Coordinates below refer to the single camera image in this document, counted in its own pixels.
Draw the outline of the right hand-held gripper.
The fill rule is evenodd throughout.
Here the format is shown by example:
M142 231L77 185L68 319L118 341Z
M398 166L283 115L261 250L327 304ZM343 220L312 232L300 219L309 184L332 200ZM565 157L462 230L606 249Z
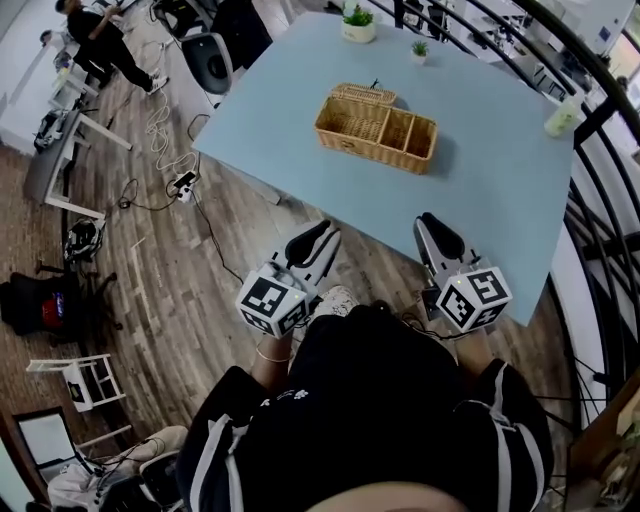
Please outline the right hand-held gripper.
M463 262L466 246L462 237L434 214L418 216L413 234L422 264L432 278L449 261ZM495 323L512 298L501 270L483 266L448 275L439 285L433 307L459 333L468 333Z

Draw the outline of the white step stool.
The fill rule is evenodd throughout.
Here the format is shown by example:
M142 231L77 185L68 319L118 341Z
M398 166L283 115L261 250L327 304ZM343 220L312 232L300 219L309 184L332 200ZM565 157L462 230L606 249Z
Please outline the white step stool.
M25 371L61 374L74 407L81 413L126 397L109 353L71 359L32 359Z

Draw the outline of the large potted plant white pot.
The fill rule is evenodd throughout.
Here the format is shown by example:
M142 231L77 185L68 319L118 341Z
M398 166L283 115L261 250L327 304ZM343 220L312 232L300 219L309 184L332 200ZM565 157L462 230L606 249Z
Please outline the large potted plant white pot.
M344 39L367 44L376 36L374 15L356 0L345 0L342 8L341 33Z

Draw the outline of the person's left forearm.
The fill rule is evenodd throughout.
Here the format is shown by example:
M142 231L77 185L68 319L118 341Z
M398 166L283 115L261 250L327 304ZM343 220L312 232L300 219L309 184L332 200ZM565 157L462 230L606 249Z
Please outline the person's left forearm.
M256 347L251 376L266 390L280 389L286 381L293 356L292 333L282 338L266 335Z

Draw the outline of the white board with black frame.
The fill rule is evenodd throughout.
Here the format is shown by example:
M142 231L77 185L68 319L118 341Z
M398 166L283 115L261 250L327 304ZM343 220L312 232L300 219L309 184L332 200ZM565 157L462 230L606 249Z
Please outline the white board with black frame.
M41 476L64 464L81 461L60 406L16 414L13 419Z

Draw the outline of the grey desk with white legs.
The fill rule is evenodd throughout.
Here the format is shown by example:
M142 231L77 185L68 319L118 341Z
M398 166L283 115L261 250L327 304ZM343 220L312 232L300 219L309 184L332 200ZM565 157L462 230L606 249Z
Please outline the grey desk with white legs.
M75 133L81 124L115 142L127 151L131 151L133 148L131 143L90 119L80 110L72 110L67 114L62 124L60 138L31 159L24 181L23 192L27 199L34 200L40 205L46 204L81 216L104 221L106 218L104 213L74 204L67 196L54 192L54 186L62 169L66 149L68 146L72 147L76 142Z

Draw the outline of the pale green bottle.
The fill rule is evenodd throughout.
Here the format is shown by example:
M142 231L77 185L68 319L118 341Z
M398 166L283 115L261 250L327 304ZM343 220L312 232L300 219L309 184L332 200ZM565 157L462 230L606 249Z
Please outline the pale green bottle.
M584 96L580 93L565 96L544 123L545 132L553 138L558 138L568 130L574 129L579 114L582 112L583 99Z

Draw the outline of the black office chair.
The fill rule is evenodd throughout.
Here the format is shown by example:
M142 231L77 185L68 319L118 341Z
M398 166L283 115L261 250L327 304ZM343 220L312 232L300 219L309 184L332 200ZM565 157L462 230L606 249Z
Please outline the black office chair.
M249 69L273 43L251 0L222 0L212 31L222 37L235 70Z

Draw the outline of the person's right forearm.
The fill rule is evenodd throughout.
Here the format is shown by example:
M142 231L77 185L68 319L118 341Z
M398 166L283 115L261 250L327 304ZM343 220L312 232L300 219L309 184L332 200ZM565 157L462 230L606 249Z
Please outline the person's right forearm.
M470 376L479 376L493 361L487 335L480 331L461 337L454 343L458 365Z

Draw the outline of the black metal railing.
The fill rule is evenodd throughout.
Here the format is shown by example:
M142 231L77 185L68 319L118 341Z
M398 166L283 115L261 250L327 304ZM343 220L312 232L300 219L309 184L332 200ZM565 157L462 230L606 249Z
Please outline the black metal railing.
M571 179L550 289L567 345L578 433L640 367L640 85L614 75L551 0L366 0L398 28L498 64L551 101L580 97Z

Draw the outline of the person's torso in black top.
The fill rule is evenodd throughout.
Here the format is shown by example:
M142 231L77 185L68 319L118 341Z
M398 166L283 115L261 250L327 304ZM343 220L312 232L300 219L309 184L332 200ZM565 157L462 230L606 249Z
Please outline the person's torso in black top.
M533 512L554 469L546 415L494 357L358 305L313 320L268 391L229 368L176 464L187 512Z

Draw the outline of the brown wooden cabinet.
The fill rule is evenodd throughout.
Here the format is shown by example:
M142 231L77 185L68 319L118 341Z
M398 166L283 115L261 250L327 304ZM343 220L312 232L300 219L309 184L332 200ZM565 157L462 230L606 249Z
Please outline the brown wooden cabinet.
M564 512L640 512L640 380L629 380L572 445Z

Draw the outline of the black backpack with red patch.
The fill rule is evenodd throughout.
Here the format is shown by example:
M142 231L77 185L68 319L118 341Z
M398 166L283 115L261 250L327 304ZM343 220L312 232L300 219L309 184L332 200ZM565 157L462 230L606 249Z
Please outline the black backpack with red patch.
M0 319L18 336L46 332L71 338L81 328L82 317L76 277L36 279L14 272L0 284Z

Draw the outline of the black and white helmet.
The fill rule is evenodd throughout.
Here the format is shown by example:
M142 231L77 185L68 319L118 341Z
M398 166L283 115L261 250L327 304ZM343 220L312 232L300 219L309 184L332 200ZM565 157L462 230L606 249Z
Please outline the black and white helmet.
M105 224L99 219L79 219L68 231L64 260L67 263L92 262L102 246Z

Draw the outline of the woven wicker basket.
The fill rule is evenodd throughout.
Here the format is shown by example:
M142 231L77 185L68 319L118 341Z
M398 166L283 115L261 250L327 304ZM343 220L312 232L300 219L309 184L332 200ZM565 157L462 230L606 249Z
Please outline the woven wicker basket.
M335 86L314 124L322 146L415 175L427 173L438 137L435 121L396 106L388 90Z

